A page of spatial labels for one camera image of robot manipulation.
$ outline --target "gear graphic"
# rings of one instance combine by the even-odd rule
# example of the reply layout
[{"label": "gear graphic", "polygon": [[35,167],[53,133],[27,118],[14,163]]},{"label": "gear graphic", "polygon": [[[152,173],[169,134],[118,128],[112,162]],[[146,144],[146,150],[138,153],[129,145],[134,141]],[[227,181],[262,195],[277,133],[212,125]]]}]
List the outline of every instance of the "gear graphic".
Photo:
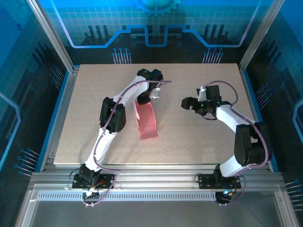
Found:
[{"label": "gear graphic", "polygon": [[176,9],[176,5],[180,3],[180,0],[135,0],[137,9],[141,9],[142,13],[147,13],[148,16],[152,14],[164,16],[165,13],[170,13],[172,9]]},{"label": "gear graphic", "polygon": [[2,6],[17,22],[22,22],[29,13],[29,6],[26,0],[0,0]]}]

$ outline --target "glass panel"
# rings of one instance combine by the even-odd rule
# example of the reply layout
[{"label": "glass panel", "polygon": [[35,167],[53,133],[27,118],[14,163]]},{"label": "glass panel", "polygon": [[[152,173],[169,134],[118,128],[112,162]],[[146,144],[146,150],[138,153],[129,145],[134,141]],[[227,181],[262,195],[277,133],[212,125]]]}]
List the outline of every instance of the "glass panel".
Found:
[{"label": "glass panel", "polygon": [[[298,179],[300,184],[303,182],[302,12],[302,1],[285,1],[247,67],[262,118],[269,124],[279,170],[286,182]],[[294,191],[290,195],[298,195],[293,200],[302,198],[302,193],[296,192],[299,188],[290,189]],[[297,214],[302,225],[302,211]]]},{"label": "glass panel", "polygon": [[41,3],[74,64],[235,63],[271,0]]},{"label": "glass panel", "polygon": [[14,226],[66,69],[25,0],[0,15],[0,226]]}]

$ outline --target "pink object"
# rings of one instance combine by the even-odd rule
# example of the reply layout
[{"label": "pink object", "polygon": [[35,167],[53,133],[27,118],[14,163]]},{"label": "pink object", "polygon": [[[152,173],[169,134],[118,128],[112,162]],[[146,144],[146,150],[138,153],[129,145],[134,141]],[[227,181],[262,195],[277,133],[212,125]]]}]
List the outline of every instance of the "pink object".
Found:
[{"label": "pink object", "polygon": [[144,105],[139,105],[138,102],[134,102],[134,110],[141,139],[147,140],[158,137],[157,123],[152,102],[148,102]]}]

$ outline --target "work surface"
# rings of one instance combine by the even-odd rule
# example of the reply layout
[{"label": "work surface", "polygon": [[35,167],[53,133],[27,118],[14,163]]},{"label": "work surface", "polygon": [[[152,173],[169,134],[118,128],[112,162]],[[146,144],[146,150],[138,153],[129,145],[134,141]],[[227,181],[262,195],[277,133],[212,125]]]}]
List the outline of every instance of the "work surface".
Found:
[{"label": "work surface", "polygon": [[[236,64],[125,64],[81,65],[55,156],[55,164],[82,164],[98,135],[103,99],[112,98],[129,85],[138,70],[159,69],[165,80],[160,99],[152,101],[159,137],[140,140],[133,106],[126,110],[126,126],[113,140],[104,163],[215,164],[233,155],[234,133],[223,122],[207,121],[181,108],[185,97],[213,80],[231,83],[239,94],[235,108],[252,118],[250,105]],[[223,101],[235,94],[219,84]]]}]

